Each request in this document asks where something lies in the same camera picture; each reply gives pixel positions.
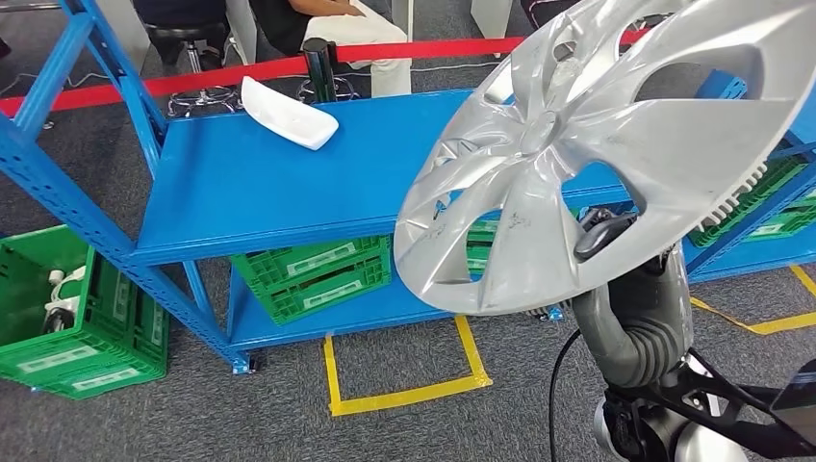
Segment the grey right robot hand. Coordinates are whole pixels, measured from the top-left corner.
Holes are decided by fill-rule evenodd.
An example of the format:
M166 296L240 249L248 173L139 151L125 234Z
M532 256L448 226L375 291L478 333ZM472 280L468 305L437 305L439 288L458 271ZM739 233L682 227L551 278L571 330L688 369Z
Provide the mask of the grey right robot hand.
M684 256L674 244L574 297L572 308L604 379L622 388L659 380L693 344Z

